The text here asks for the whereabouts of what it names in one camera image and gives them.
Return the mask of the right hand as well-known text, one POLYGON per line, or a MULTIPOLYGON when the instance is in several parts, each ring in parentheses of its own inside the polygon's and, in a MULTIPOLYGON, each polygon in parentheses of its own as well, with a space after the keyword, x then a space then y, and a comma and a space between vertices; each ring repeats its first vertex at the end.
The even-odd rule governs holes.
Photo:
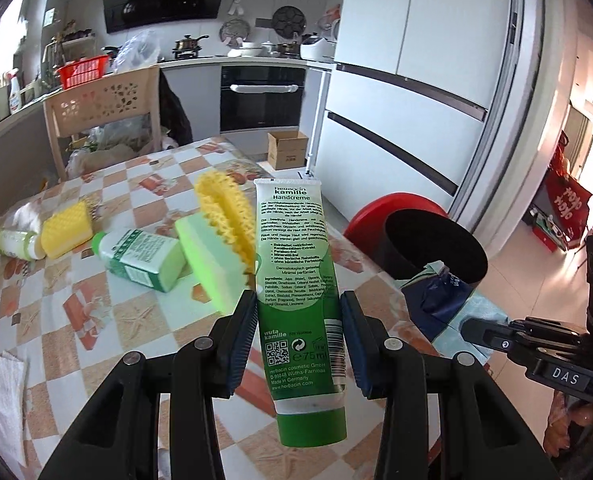
POLYGON ((549 457, 558 457, 561 452, 571 448, 569 428, 593 426, 593 404, 568 408, 565 399, 565 393, 554 391, 543 437, 543 448, 549 457))

